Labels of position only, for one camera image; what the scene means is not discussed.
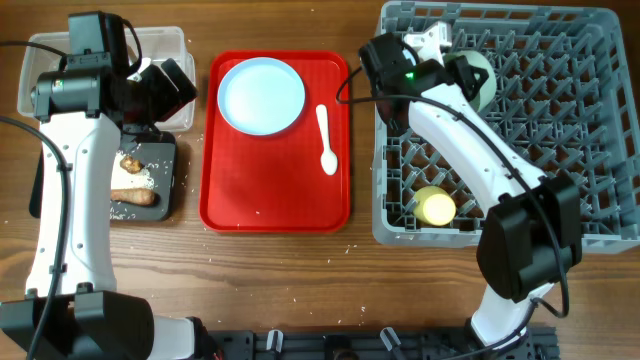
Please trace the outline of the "green bowl with rice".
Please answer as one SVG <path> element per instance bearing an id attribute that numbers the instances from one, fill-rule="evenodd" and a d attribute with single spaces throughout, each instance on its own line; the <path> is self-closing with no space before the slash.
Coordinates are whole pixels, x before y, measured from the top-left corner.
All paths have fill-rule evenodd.
<path id="1" fill-rule="evenodd" d="M 495 70 L 480 52 L 465 50 L 446 54 L 444 66 L 476 112 L 486 108 L 496 96 Z"/>

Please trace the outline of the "small brown food scrap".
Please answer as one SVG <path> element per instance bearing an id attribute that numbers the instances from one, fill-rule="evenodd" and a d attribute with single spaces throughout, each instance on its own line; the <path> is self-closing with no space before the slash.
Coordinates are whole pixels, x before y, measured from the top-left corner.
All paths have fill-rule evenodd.
<path id="1" fill-rule="evenodd" d="M 120 160 L 119 165 L 123 170 L 125 170 L 129 174 L 138 174 L 144 169 L 143 164 L 139 160 L 134 159 L 130 155 L 124 156 Z"/>

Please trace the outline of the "large light blue plate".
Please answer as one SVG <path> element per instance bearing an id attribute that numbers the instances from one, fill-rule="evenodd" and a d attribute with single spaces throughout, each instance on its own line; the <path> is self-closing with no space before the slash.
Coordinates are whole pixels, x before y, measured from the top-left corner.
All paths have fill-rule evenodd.
<path id="1" fill-rule="evenodd" d="M 269 136 L 290 127 L 301 115 L 306 89 L 287 63 L 269 57 L 241 61 L 222 78 L 218 109 L 235 130 Z"/>

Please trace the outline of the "rice pile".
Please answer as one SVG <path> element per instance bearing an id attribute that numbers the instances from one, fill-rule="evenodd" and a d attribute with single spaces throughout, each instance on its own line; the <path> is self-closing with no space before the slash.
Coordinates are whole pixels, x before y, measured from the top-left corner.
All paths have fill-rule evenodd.
<path id="1" fill-rule="evenodd" d="M 130 155 L 122 150 L 116 152 L 112 178 L 111 190 L 147 188 L 152 190 L 156 197 L 152 206 L 137 206 L 134 204 L 116 202 L 111 200 L 110 219 L 121 221 L 162 221 L 168 217 L 171 203 L 171 190 L 173 184 L 174 162 L 157 158 L 154 149 L 140 148 L 130 156 L 139 160 L 144 169 L 138 174 L 129 174 L 123 170 L 119 162 Z"/>

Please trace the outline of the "brown carrot-like food scrap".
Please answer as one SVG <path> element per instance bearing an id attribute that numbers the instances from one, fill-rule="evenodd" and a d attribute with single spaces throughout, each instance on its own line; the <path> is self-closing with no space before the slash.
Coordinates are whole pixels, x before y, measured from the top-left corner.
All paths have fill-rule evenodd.
<path id="1" fill-rule="evenodd" d="M 147 188 L 113 189 L 110 199 L 137 206 L 152 206 L 155 203 L 155 193 Z"/>

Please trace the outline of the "yellow plastic cup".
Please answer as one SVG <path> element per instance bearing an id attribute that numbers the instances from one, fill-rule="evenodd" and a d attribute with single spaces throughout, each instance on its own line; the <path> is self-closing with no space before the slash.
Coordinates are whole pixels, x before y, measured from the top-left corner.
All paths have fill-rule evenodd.
<path id="1" fill-rule="evenodd" d="M 428 225 L 448 225 L 456 215 L 453 199 L 440 187 L 423 187 L 414 194 L 413 199 L 416 201 L 413 215 Z"/>

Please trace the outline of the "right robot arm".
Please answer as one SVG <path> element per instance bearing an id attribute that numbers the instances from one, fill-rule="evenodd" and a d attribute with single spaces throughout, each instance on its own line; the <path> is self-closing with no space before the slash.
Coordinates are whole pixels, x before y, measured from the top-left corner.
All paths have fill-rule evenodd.
<path id="1" fill-rule="evenodd" d="M 567 273 L 582 260 L 580 194 L 571 178 L 545 175 L 480 117 L 496 93 L 495 71 L 481 53 L 449 52 L 449 43 L 432 30 L 387 33 L 358 56 L 383 121 L 434 146 L 485 215 L 476 259 L 487 289 L 470 327 L 484 350 L 503 350 L 525 334 L 554 285 L 562 308 L 547 309 L 569 313 Z"/>

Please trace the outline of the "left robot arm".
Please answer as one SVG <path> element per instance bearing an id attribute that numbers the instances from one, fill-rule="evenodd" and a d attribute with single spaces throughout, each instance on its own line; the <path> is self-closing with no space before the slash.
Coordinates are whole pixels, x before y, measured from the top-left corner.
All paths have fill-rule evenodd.
<path id="1" fill-rule="evenodd" d="M 173 60 L 128 56 L 131 23 L 101 11 L 69 17 L 71 49 L 32 93 L 43 146 L 37 251 L 25 296 L 1 306 L 2 332 L 31 359 L 204 359 L 215 345 L 194 317 L 153 314 L 117 290 L 110 251 L 112 167 L 129 124 L 157 124 L 196 98 Z"/>

